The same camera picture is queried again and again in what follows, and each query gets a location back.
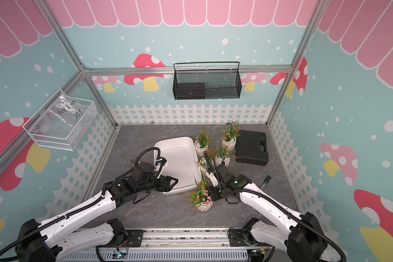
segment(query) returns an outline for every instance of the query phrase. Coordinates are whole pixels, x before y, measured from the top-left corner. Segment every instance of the black wire mesh basket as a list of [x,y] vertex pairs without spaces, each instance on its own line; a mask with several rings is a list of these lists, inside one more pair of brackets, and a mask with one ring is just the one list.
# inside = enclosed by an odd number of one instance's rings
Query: black wire mesh basket
[[175,100],[240,98],[239,65],[239,62],[173,64]]

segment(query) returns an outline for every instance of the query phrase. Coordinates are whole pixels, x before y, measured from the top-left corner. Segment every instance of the black carrying case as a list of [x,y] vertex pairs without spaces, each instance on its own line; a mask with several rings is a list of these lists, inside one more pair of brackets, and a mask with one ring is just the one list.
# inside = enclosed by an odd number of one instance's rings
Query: black carrying case
[[254,165],[267,165],[267,134],[241,130],[236,141],[236,161]]

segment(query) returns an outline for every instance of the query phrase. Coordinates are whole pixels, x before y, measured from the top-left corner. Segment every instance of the white picket fence illustration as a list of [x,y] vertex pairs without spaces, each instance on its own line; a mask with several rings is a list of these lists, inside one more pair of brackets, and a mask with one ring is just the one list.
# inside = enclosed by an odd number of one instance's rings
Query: white picket fence illustration
[[[278,147],[278,154],[283,160],[284,171],[295,194],[295,201],[302,208],[300,213],[310,212],[315,215],[325,235],[337,243],[336,239],[339,233],[330,228],[331,217],[323,212],[324,202],[317,199],[318,190],[311,186],[312,177],[306,174],[307,166],[301,163],[303,157],[297,154],[298,148],[294,147],[294,139],[290,138],[291,132],[287,131],[287,125],[284,124],[284,118],[281,117],[280,111],[277,111],[271,122],[271,130],[275,144]],[[333,248],[328,248],[325,255],[330,261],[339,260],[339,254]]]
[[167,107],[162,107],[161,105],[159,107],[153,105],[146,107],[143,105],[141,108],[134,105],[132,108],[128,106],[124,108],[109,106],[109,109],[115,120],[122,124],[144,124],[150,123],[150,121],[154,121],[155,124],[218,124],[230,122],[233,117],[239,118],[242,124],[250,124],[265,123],[271,113],[272,105],[268,107],[263,105],[259,107],[255,107],[255,105],[251,107],[246,105],[242,107],[238,105],[234,107],[230,105],[225,107],[221,107],[221,105],[218,105],[218,107],[213,105],[208,107],[204,105],[201,105],[201,107],[196,105],[192,107],[187,105],[184,107],[179,105],[176,105],[176,107],[171,107],[170,105]]
[[53,191],[54,201],[45,204],[47,214],[44,218],[53,217],[80,203],[113,129],[105,115],[99,114],[95,123],[95,127],[90,126],[92,133],[86,133],[88,140],[83,141],[83,149],[77,149],[79,156],[72,159],[73,167],[67,168],[67,178],[60,179],[61,189]]

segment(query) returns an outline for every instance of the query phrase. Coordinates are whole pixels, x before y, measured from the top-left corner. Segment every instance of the gray marble floor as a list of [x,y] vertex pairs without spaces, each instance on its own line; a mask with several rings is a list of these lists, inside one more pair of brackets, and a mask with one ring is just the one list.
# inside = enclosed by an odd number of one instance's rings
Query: gray marble floor
[[[129,125],[121,126],[118,137],[110,152],[109,158],[99,178],[95,192],[100,185],[129,170],[131,160],[143,150],[154,146],[157,141],[189,136],[192,139],[198,135],[200,129],[207,129],[214,134],[214,141],[220,140],[225,125]],[[237,163],[231,159],[230,168],[235,175],[243,174],[251,179],[257,186],[261,186],[267,175],[272,175],[271,182],[264,187],[264,191],[277,201],[296,210],[294,199],[290,193],[284,177],[277,153],[274,150],[265,124],[246,124],[243,130],[265,132],[267,134],[267,151],[269,163],[266,166]],[[142,161],[152,163],[152,153],[147,153]],[[265,223],[270,222],[252,207],[240,202],[230,205],[224,199],[214,202],[208,212],[200,212],[190,208],[190,202],[183,193],[163,195],[152,192],[142,202],[134,205],[128,202],[125,205],[108,212],[84,228],[90,228],[105,223],[112,218],[118,218],[127,228],[144,227],[242,227],[251,217],[257,217]]]

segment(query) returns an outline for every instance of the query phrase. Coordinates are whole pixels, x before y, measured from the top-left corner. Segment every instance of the mushroom illustration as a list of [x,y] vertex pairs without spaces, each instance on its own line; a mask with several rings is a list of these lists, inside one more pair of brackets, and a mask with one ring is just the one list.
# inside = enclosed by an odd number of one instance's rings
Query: mushroom illustration
[[[0,153],[22,131],[27,117],[12,118],[0,123]],[[21,182],[26,163],[41,173],[51,158],[51,151],[37,146],[33,140],[16,156],[13,162],[0,175],[0,187],[4,191],[15,189]]]
[[330,158],[329,161],[323,163],[328,175],[335,177],[336,172],[341,170],[345,182],[348,186],[352,186],[358,175],[358,160],[354,150],[347,146],[332,144],[322,144],[321,150],[320,157],[325,155]]
[[[301,61],[301,64],[295,73],[295,76],[293,78],[293,81],[290,84],[290,87],[287,90],[287,97],[289,99],[293,98],[293,91],[294,88],[297,87],[298,94],[302,96],[305,91],[305,86],[307,85],[307,75],[308,73],[308,68],[307,68],[307,60],[303,57],[303,60]],[[283,83],[285,78],[285,73],[279,72],[278,74],[274,75],[273,78],[271,79],[271,84],[273,85],[278,85]]]
[[372,223],[378,225],[360,227],[372,253],[381,262],[393,262],[393,202],[364,190],[354,191],[354,200]]
[[248,73],[240,77],[242,80],[242,85],[246,84],[243,91],[251,92],[255,90],[255,82],[266,83],[268,81],[267,75],[265,73]]
[[95,83],[96,87],[99,90],[102,90],[102,86],[105,92],[113,93],[115,92],[115,88],[111,83],[120,84],[121,81],[117,76],[93,76],[92,81]]
[[[131,67],[166,67],[166,66],[154,56],[148,54],[140,54],[137,56]],[[125,76],[124,82],[132,86],[143,81],[144,91],[152,92],[160,89],[159,85],[156,82],[156,78],[155,78],[156,76],[161,78],[172,77],[172,75]]]

